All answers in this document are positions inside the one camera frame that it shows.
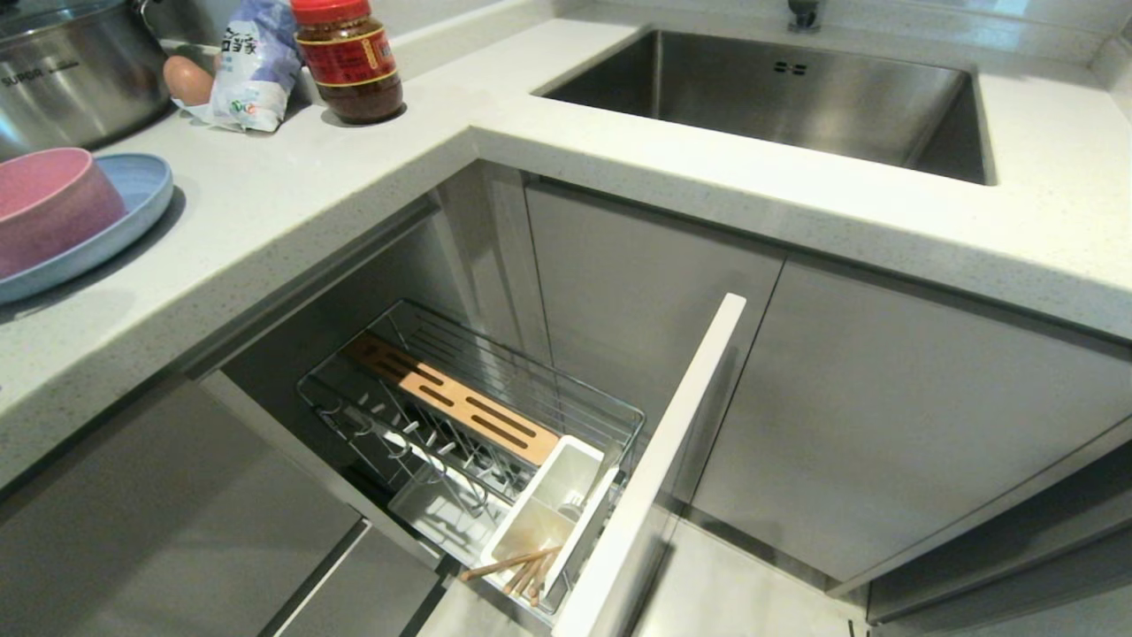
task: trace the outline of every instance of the pot lid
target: pot lid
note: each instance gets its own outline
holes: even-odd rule
[[[127,0],[0,0],[0,42],[58,26]]]

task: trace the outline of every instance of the sauce jar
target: sauce jar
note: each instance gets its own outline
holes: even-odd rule
[[[374,123],[404,110],[385,26],[368,0],[293,0],[295,41],[326,104],[346,123]]]

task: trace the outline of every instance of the white quartz countertop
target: white quartz countertop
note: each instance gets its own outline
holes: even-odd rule
[[[483,158],[938,282],[1132,339],[1130,129],[1084,68],[835,27],[591,6],[405,83],[409,111],[274,135],[172,115],[100,154],[165,157],[146,249],[0,307],[0,485],[269,293]],[[532,96],[653,27],[976,72],[996,183]]]

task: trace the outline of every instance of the plastic bag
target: plastic bag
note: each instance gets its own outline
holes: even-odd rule
[[[290,2],[242,0],[224,32],[209,102],[186,106],[173,101],[207,123],[274,131],[301,67],[294,32]]]

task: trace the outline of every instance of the blue plate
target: blue plate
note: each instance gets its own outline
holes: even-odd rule
[[[155,155],[97,157],[98,167],[126,200],[126,216],[71,249],[0,279],[0,303],[69,281],[126,249],[161,218],[173,198],[173,171]]]

